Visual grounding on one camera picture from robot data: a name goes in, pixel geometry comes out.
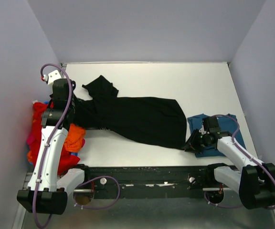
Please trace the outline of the black t-shirt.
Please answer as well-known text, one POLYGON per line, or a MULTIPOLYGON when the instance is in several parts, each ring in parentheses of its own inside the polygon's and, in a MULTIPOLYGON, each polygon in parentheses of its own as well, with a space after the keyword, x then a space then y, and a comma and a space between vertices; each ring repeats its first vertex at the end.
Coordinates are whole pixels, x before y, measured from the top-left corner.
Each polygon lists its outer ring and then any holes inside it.
POLYGON ((82 86, 91 100, 75 97, 74 124, 84 129, 106 128, 129 140, 182 149, 187 121, 174 99, 118 97, 118 90, 104 76, 82 86))

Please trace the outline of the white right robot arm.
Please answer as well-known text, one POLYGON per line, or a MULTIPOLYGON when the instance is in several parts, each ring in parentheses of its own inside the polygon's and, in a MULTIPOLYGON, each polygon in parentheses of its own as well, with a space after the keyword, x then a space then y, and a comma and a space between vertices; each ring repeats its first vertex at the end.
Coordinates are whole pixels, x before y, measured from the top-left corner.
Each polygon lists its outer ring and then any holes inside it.
POLYGON ((230 132, 220 127, 221 117, 221 114, 204 117, 200 127, 190 130, 184 150, 196 155, 208 148, 219 151, 236 169, 223 163, 208 165, 205 183, 210 187, 226 185, 239 195, 246 209, 275 209, 275 165, 254 157, 237 141, 240 125, 235 118, 225 116, 236 125, 230 132))

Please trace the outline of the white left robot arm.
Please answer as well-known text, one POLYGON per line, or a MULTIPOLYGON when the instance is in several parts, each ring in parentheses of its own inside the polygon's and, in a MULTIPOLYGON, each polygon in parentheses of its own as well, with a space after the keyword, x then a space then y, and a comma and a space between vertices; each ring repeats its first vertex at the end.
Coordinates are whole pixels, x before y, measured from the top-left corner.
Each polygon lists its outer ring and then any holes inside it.
POLYGON ((71 168, 57 178, 62 148, 74 118, 73 84, 57 79, 52 84, 52 99, 41 121, 41 145, 32 177, 17 201, 30 213, 64 213, 69 195, 78 186, 90 185, 90 176, 83 169, 71 168))

